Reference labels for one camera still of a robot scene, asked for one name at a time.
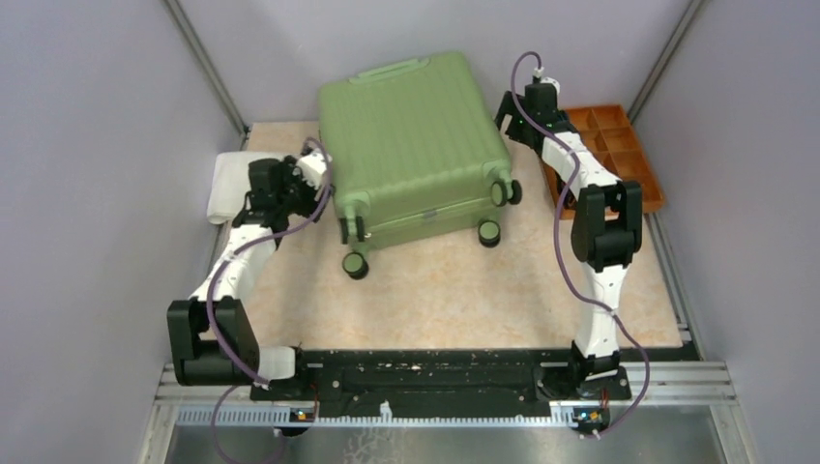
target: metal pole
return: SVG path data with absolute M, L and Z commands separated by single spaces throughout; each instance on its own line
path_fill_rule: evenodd
M 627 112 L 627 116 L 629 116 L 631 123 L 634 123 L 638 115 L 640 115 L 641 110 L 650 95 L 652 95 L 652 91 L 655 90 L 656 85 L 658 85 L 658 80 L 666 70 L 666 66 L 678 50 L 678 45 L 681 44 L 681 41 L 686 36 L 689 27 L 703 10 L 703 7 L 708 3 L 709 0 L 691 0 L 689 2 L 687 10 L 684 12 L 681 20 L 678 21 L 678 25 L 675 26 L 675 31 L 672 33 L 672 37 L 670 37 L 669 41 L 666 42 L 666 46 L 660 53 L 657 62 L 652 67 L 652 70 L 649 72 L 649 75 L 644 81 L 641 90 L 638 92 L 638 96 L 635 97 L 635 101 L 632 102 L 630 110 Z
M 242 115 L 236 107 L 236 103 L 234 103 L 228 93 L 224 82 L 222 82 L 217 69 L 214 67 L 214 63 L 205 51 L 202 41 L 200 41 L 196 35 L 196 31 L 193 29 L 193 25 L 191 25 L 188 15 L 185 13 L 185 10 L 183 10 L 179 0 L 162 0 L 162 4 L 165 5 L 174 25 L 180 31 L 180 34 L 182 34 L 188 46 L 188 50 L 193 55 L 194 61 L 196 61 L 199 69 L 205 74 L 205 78 L 211 90 L 214 92 L 214 95 L 217 97 L 225 116 L 240 135 L 246 135 L 249 130 L 248 125 L 243 121 Z

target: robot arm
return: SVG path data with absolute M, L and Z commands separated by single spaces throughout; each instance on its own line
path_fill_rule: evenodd
M 250 191 L 245 205 L 231 223 L 228 242 L 220 259 L 188 300 L 171 304 L 167 311 L 171 356 L 181 385 L 243 385 L 251 379 L 221 351 L 215 340 L 200 334 L 209 328 L 205 313 L 208 289 L 217 269 L 224 269 L 214 285 L 215 317 L 220 332 L 233 351 L 265 379 L 291 379 L 296 375 L 297 352 L 288 346 L 262 350 L 256 342 L 242 306 L 281 239 L 265 240 L 288 228 L 288 217 L 310 217 L 318 208 L 327 165 L 322 154 L 305 151 L 299 158 L 260 159 L 249 165 Z M 242 253 L 238 249 L 260 241 Z
M 535 150 L 559 179 L 571 177 L 575 169 L 571 153 L 524 121 L 513 102 L 518 99 L 532 119 L 577 155 L 579 170 L 569 185 L 577 199 L 572 251 L 583 263 L 587 295 L 617 311 L 632 255 L 641 247 L 640 185 L 622 181 L 593 157 L 566 112 L 558 109 L 559 89 L 556 80 L 542 77 L 542 70 L 537 69 L 524 96 L 505 94 L 495 123 L 501 129 L 504 118 L 512 115 L 506 132 L 510 139 Z M 607 218 L 607 210 L 618 216 Z M 615 321 L 605 309 L 586 305 L 572 342 L 571 371 L 578 384 L 615 375 L 620 361 Z

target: cable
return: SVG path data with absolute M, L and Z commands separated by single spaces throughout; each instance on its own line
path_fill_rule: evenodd
M 225 393 L 223 393 L 222 396 L 220 396 L 220 399 L 217 400 L 217 405 L 214 407 L 214 412 L 211 414 L 211 438 L 214 441 L 214 448 L 217 450 L 217 454 L 222 458 L 222 460 L 227 462 L 228 464 L 244 464 L 244 463 L 239 462 L 239 461 L 233 459 L 232 457 L 228 456 L 227 453 L 225 452 L 225 450 L 222 449 L 222 446 L 220 445 L 220 439 L 217 436 L 217 432 L 218 432 L 218 429 L 217 429 L 217 413 L 220 411 L 220 407 L 222 406 L 222 403 L 225 402 L 225 399 L 227 399 L 228 395 L 230 395 L 234 390 L 236 390 L 238 388 L 239 388 L 238 385 L 233 385 L 233 386 L 231 386 L 231 388 L 226 390 Z M 282 433 L 279 433 L 279 446 L 278 446 L 276 452 L 271 454 L 269 457 L 266 457 L 265 460 L 259 461 L 258 464 L 276 464 L 276 463 L 278 463 L 279 460 L 284 455 L 286 445 L 287 445 L 287 442 L 284 439 L 284 435 Z
M 621 321 L 621 318 L 618 316 L 618 314 L 615 313 L 615 310 L 604 302 L 599 302 L 598 300 L 581 295 L 581 293 L 578 291 L 577 288 L 575 288 L 575 285 L 572 283 L 572 280 L 570 279 L 570 274 L 567 272 L 567 264 L 564 262 L 564 257 L 561 255 L 561 241 L 559 240 L 558 232 L 559 224 L 561 222 L 561 213 L 564 211 L 564 200 L 567 198 L 567 195 L 570 192 L 570 186 L 572 185 L 572 182 L 575 180 L 575 177 L 577 177 L 578 171 L 580 171 L 581 169 L 581 160 L 578 158 L 578 154 L 570 145 L 565 143 L 564 140 L 561 140 L 560 138 L 556 137 L 549 130 L 545 130 L 544 128 L 539 126 L 538 123 L 533 121 L 533 118 L 531 118 L 530 115 L 528 115 L 527 112 L 524 111 L 524 108 L 521 107 L 521 102 L 518 101 L 517 93 L 515 92 L 515 75 L 518 72 L 518 66 L 521 64 L 522 61 L 524 61 L 524 58 L 528 56 L 534 56 L 538 60 L 538 68 L 540 69 L 542 67 L 541 56 L 535 51 L 527 51 L 518 57 L 518 59 L 515 61 L 515 65 L 512 66 L 512 75 L 510 77 L 512 102 L 515 104 L 515 108 L 518 110 L 518 113 L 521 115 L 522 118 L 524 118 L 524 120 L 527 123 L 530 124 L 530 126 L 532 126 L 536 131 L 539 131 L 545 137 L 557 143 L 558 146 L 563 148 L 565 151 L 567 151 L 570 157 L 572 157 L 572 161 L 574 161 L 575 163 L 575 168 L 572 170 L 572 174 L 564 183 L 564 188 L 561 189 L 561 194 L 558 195 L 558 204 L 555 207 L 555 218 L 553 219 L 552 223 L 552 242 L 555 247 L 555 257 L 558 260 L 558 267 L 561 269 L 561 275 L 564 277 L 564 281 L 567 283 L 567 286 L 570 288 L 570 291 L 573 295 L 575 295 L 576 298 L 578 298 L 581 302 L 590 305 L 596 305 L 602 308 L 612 317 L 612 320 L 615 321 L 615 324 L 618 326 L 618 329 L 621 330 L 621 333 L 624 334 L 624 337 L 626 337 L 627 340 L 629 340 L 630 343 L 635 347 L 635 349 L 638 350 L 638 353 L 640 353 L 646 370 L 646 378 L 643 381 L 643 386 L 641 387 L 640 392 L 635 397 L 631 405 L 627 408 L 627 410 L 624 411 L 624 414 L 622 414 L 620 417 L 618 417 L 618 419 L 612 422 L 612 424 L 609 425 L 607 429 L 597 434 L 597 438 L 600 439 L 610 431 L 614 430 L 621 422 L 623 422 L 627 417 L 629 417 L 632 414 L 632 412 L 634 412 L 635 408 L 637 408 L 638 404 L 646 396 L 646 391 L 649 389 L 649 354 L 646 352 L 646 349 L 644 349 L 644 347 L 641 346 L 641 344 L 638 343 L 638 341 L 634 339 L 634 337 L 632 337 L 632 335 L 627 331 L 627 328 L 624 326 L 624 322 Z
M 327 150 L 325 150 L 325 147 L 324 147 L 324 145 L 322 145 L 321 142 L 319 142 L 318 140 L 316 140 L 313 137 L 308 137 L 308 138 L 305 139 L 305 143 L 308 144 L 309 142 L 314 144 L 316 147 L 319 148 L 319 151 L 322 152 L 322 157 L 325 160 L 325 165 L 327 166 L 327 171 L 325 171 L 325 180 L 324 180 L 325 189 L 322 191 L 322 196 L 319 199 L 319 204 L 316 206 L 316 209 L 313 211 L 313 213 L 310 214 L 310 216 L 307 219 L 305 219 L 305 221 L 303 221 L 301 224 L 297 225 L 296 227 L 294 227 L 292 229 L 285 230 L 283 232 L 276 232 L 272 235 L 262 237 L 260 239 L 252 240 L 252 241 L 250 241 L 250 242 L 236 248 L 236 250 L 234 250 L 234 252 L 233 252 L 234 255 L 238 255 L 238 254 L 242 253 L 243 251 L 245 251 L 246 249 L 248 249 L 250 247 L 253 247 L 255 245 L 258 245 L 258 244 L 261 244 L 261 243 L 264 243 L 264 242 L 270 242 L 272 240 L 279 239 L 279 238 L 282 238 L 282 237 L 286 237 L 288 235 L 295 234 L 296 232 L 299 232 L 300 230 L 304 229 L 305 227 L 308 227 L 308 225 L 311 222 L 313 222 L 316 218 L 318 218 L 319 215 L 322 213 L 322 210 L 324 210 L 325 205 L 328 204 L 328 200 L 330 199 L 330 196 L 331 196 L 331 179 L 333 179 L 333 167 L 332 167 L 332 164 L 331 164 L 331 160 L 330 160 L 330 157 L 328 156 Z M 222 335 L 222 332 L 220 332 L 220 328 L 217 326 L 217 317 L 214 314 L 214 291 L 217 288 L 217 283 L 220 281 L 220 277 L 225 272 L 225 269 L 227 269 L 228 264 L 230 264 L 230 260 L 222 260 L 220 265 L 217 267 L 217 270 L 214 272 L 214 276 L 211 278 L 211 283 L 208 284 L 208 292 L 207 292 L 206 297 L 205 297 L 205 312 L 208 315 L 208 324 L 211 326 L 211 330 L 214 332 L 214 336 L 217 338 L 217 343 L 220 345 L 220 348 L 222 349 L 222 352 L 225 354 L 225 356 L 227 356 L 228 359 L 230 359 L 234 363 L 234 365 L 239 367 L 240 370 L 245 372 L 245 374 L 248 377 L 250 377 L 250 379 L 252 379 L 254 382 L 256 382 L 260 385 L 268 385 L 268 384 L 271 383 L 271 381 L 269 379 L 263 378 L 262 376 L 260 376 L 256 372 L 254 372 L 253 369 L 251 369 L 247 364 L 245 364 L 239 358 L 239 356 L 237 356 L 237 354 L 231 348 L 230 344 L 227 342 L 225 337 Z

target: metal frame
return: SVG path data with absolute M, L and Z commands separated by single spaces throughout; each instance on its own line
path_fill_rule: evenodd
M 180 30 L 186 45 L 194 57 L 200 70 L 203 71 L 215 96 L 220 103 L 226 117 L 234 128 L 246 138 L 243 149 L 247 144 L 249 127 L 245 124 L 236 104 L 231 99 L 216 68 L 198 39 L 193 26 L 185 14 L 178 0 L 162 0 L 174 24 Z M 676 26 L 655 66 L 647 76 L 633 105 L 630 107 L 631 121 L 640 114 L 646 100 L 652 94 L 659 78 L 666 69 L 670 59 L 678 49 L 678 45 L 689 30 L 692 22 L 708 2 L 706 0 L 692 0 L 678 25 Z M 687 293 L 680 280 L 672 248 L 667 239 L 662 221 L 658 215 L 647 215 L 650 235 L 655 245 L 661 272 L 666 283 L 669 297 L 681 332 L 681 339 L 685 346 L 694 347 L 696 357 L 703 359 L 697 340 L 700 339 L 695 320 L 691 317 Z M 212 261 L 219 255 L 222 234 L 217 237 L 212 250 Z M 691 350 L 687 350 L 683 358 L 691 357 Z M 679 406 L 709 406 L 720 445 L 725 460 L 729 464 L 756 463 L 753 443 L 750 439 L 743 413 L 738 403 L 734 387 L 731 383 L 728 370 L 724 362 L 688 362 L 688 361 L 655 361 L 679 359 L 674 350 L 655 350 L 657 356 L 652 356 L 652 377 L 648 394 L 640 407 L 679 407 Z M 561 350 L 548 354 L 551 359 L 562 359 Z M 622 362 L 626 368 L 630 383 L 639 385 L 644 379 L 642 362 L 636 361 L 633 356 L 624 356 L 628 362 Z M 542 365 L 562 364 L 561 362 L 543 362 Z M 206 424 L 211 418 L 210 410 L 214 407 L 217 398 L 224 392 L 224 387 L 182 387 L 175 379 L 173 366 L 167 365 L 161 376 L 157 390 L 151 418 L 144 436 L 143 446 L 138 462 L 140 464 L 161 464 L 165 462 L 174 427 L 180 425 Z M 514 426 L 514 427 L 548 427 L 570 426 L 571 415 L 568 411 L 573 407 L 594 407 L 597 401 L 561 400 L 550 401 L 552 415 L 543 418 L 499 418 L 499 419 L 404 419 L 393 418 L 389 410 L 379 416 L 371 418 L 320 418 L 311 426 L 353 426 L 353 427 L 453 427 L 453 426 Z M 610 401 L 612 406 L 626 406 L 629 401 Z M 302 402 L 254 402 L 250 400 L 250 387 L 239 388 L 225 400 L 223 410 L 217 417 L 219 426 L 259 425 L 259 426 L 305 426 L 303 423 L 292 422 L 285 413 L 297 405 L 312 407 L 311 401 Z

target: wooden tray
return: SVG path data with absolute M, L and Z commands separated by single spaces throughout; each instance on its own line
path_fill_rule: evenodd
M 588 106 L 567 110 L 570 122 L 581 133 L 581 139 L 603 167 L 625 181 L 637 181 L 643 189 L 643 212 L 653 213 L 665 199 L 658 179 L 652 172 L 637 135 L 620 104 Z M 558 175 L 542 165 L 552 201 L 558 203 Z M 561 219 L 574 218 L 574 201 L 565 205 Z

